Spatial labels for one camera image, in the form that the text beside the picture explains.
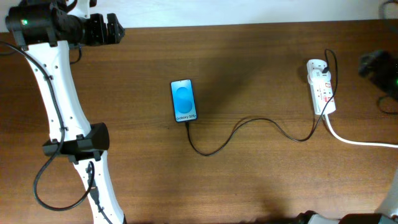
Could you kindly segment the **blue Galaxy smartphone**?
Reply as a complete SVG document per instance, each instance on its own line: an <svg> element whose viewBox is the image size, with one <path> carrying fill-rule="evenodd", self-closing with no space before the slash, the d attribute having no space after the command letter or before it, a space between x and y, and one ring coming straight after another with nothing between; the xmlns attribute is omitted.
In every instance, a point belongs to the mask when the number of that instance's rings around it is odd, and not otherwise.
<svg viewBox="0 0 398 224"><path fill-rule="evenodd" d="M170 83L175 120L178 123L198 118L191 80L177 80Z"/></svg>

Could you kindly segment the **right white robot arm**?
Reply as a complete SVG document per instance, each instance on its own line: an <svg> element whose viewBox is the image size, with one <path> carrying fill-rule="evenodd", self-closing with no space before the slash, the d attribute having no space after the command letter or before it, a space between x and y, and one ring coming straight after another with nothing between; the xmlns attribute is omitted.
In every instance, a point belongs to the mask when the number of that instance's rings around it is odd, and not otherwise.
<svg viewBox="0 0 398 224"><path fill-rule="evenodd" d="M313 109L326 123L331 134L338 140L357 146L377 146L397 148L396 144L379 142L359 142L344 139L332 128L328 115L335 112L335 89L331 85L331 72L328 59L311 59L307 62L307 80L312 94ZM314 211L299 214L294 223L297 224L388 224L397 223L397 175L380 206L372 213L351 213L342 218L327 218Z"/></svg>

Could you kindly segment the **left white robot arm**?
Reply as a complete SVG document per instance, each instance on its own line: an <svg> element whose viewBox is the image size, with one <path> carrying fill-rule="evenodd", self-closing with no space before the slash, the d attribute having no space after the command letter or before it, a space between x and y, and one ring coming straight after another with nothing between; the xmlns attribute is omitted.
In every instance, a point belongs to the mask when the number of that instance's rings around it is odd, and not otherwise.
<svg viewBox="0 0 398 224"><path fill-rule="evenodd" d="M81 107L72 77L71 49L120 43L125 30L115 14L92 14L95 1L21 1L5 23L13 49L28 61L49 121L44 154L65 156L83 182L83 200L95 223L125 223L108 170L109 132L91 124Z"/></svg>

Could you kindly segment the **white charger plug adapter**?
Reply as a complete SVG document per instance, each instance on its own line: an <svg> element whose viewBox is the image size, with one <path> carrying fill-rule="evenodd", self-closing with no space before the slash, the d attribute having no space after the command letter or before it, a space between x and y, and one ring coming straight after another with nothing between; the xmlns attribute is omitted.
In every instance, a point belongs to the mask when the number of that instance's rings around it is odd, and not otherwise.
<svg viewBox="0 0 398 224"><path fill-rule="evenodd" d="M313 69L310 70L307 78L310 85L315 85L317 83L329 82L331 80L331 74L329 71L324 72L323 70Z"/></svg>

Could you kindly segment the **white power strip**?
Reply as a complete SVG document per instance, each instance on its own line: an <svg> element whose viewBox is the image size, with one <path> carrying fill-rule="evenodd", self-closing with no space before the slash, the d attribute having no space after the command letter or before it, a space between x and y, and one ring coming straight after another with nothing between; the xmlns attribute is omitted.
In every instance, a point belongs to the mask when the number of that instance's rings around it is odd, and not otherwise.
<svg viewBox="0 0 398 224"><path fill-rule="evenodd" d="M326 72L328 71L327 68L326 62L320 59L311 59L307 62L308 74L310 70L313 69L319 69ZM326 83L310 85L310 91L312 95L313 109L316 115L330 114L336 110L335 100L332 98L333 90L331 80Z"/></svg>

